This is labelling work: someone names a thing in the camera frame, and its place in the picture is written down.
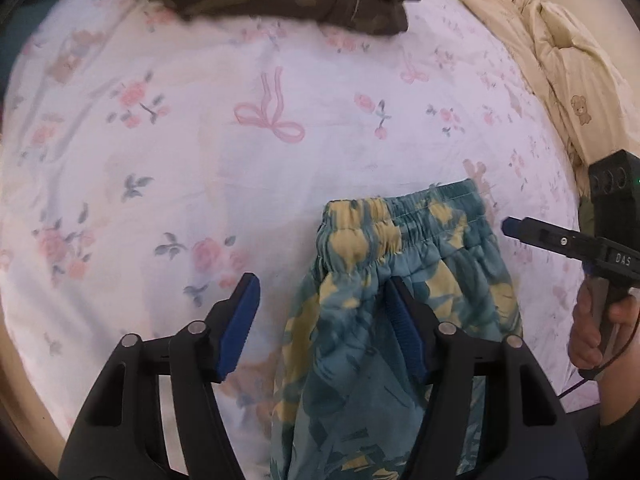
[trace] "screw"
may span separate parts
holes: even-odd
[[[507,345],[509,345],[511,348],[521,348],[522,338],[519,338],[516,335],[507,336]]]
[[[450,323],[449,321],[445,321],[438,325],[438,330],[440,330],[440,333],[444,335],[454,335],[456,333],[457,328],[453,323]]]
[[[187,330],[192,334],[201,334],[207,329],[207,325],[204,321],[191,321]]]
[[[127,334],[120,340],[120,344],[125,348],[129,348],[138,342],[138,334]]]

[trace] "white bed sheet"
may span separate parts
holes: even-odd
[[[181,23],[147,0],[55,7],[6,97],[0,290],[64,436],[123,334],[175,333],[250,270],[260,309],[216,396],[248,478],[267,475],[280,335],[329,200],[471,177],[496,232],[505,216],[577,227],[564,149],[500,41],[457,0],[406,9],[407,33],[370,38]],[[560,390],[580,266],[498,239],[526,341]]]

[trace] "folded camouflage pants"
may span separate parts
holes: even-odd
[[[276,377],[273,480],[396,480],[425,409],[381,303],[401,276],[467,333],[521,333],[518,305],[470,180],[398,198],[329,203],[318,257],[287,321]],[[460,472],[478,454],[484,383],[474,381]]]

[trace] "person's arm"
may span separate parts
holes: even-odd
[[[609,319],[620,323],[614,354],[629,340],[637,316],[638,302],[631,296],[609,309]],[[599,345],[600,331],[591,316],[591,293],[586,279],[574,308],[568,348],[572,363],[586,369],[602,364]],[[587,457],[590,478],[626,479],[627,468],[635,467],[636,472],[640,468],[632,453],[640,444],[640,334],[636,334],[625,353],[604,371],[598,389],[600,429],[595,435],[593,453]],[[625,473],[619,476],[617,469]]]

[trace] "device handle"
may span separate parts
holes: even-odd
[[[591,276],[589,289],[591,292],[591,315],[596,325],[600,328],[600,346],[602,364],[607,363],[614,353],[619,325],[610,322],[609,307],[624,300],[629,294],[628,286],[613,285],[609,280],[598,276]],[[594,380],[598,378],[596,370],[580,370],[580,376],[584,379]]]

